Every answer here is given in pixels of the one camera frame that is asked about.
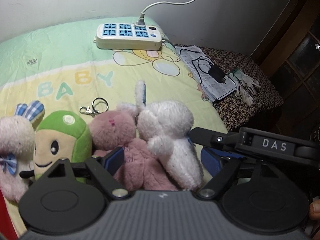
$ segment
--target white wall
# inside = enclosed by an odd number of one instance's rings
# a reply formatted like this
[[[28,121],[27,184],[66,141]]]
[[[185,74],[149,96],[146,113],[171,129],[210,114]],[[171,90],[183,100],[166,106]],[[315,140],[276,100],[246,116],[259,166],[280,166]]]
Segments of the white wall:
[[[0,0],[0,42],[64,22],[139,16],[155,1],[160,0]],[[175,43],[251,54],[288,1],[197,0],[184,6],[158,5],[147,16]]]

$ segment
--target metal screw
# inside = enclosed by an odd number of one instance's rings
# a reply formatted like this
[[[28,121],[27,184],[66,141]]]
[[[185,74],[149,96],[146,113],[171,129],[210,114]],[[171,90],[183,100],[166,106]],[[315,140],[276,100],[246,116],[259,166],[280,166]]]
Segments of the metal screw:
[[[125,197],[129,194],[129,192],[124,188],[117,188],[112,191],[113,196],[115,197]]]
[[[212,197],[215,194],[215,192],[212,189],[205,188],[200,190],[199,194],[201,195],[201,197],[209,198]]]

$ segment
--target red object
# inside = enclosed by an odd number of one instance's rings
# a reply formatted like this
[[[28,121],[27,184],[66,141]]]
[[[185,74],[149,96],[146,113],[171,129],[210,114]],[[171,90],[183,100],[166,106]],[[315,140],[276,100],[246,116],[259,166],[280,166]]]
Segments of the red object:
[[[0,233],[7,239],[7,240],[17,240],[18,236],[14,227],[12,225],[9,213],[7,211],[7,206],[4,201],[4,197],[2,192],[0,191]]]

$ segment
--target blue gripper pad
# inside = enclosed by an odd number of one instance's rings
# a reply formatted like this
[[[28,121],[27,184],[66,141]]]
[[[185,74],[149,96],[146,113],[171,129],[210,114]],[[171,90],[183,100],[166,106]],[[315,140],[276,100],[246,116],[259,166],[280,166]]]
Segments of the blue gripper pad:
[[[119,149],[115,152],[112,151],[106,157],[104,168],[113,176],[124,162],[124,149],[119,147]]]
[[[224,152],[213,148],[203,147],[200,158],[201,163],[207,169],[212,177],[216,176],[222,169],[221,157],[243,158],[242,155],[230,152]]]

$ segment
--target plush toy eye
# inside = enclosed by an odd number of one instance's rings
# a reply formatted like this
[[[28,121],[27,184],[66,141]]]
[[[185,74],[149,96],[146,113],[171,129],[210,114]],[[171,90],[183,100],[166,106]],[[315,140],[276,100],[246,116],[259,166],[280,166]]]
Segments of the plush toy eye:
[[[51,144],[51,153],[53,155],[56,155],[58,153],[58,150],[59,150],[59,144],[57,141],[53,141],[52,144]]]

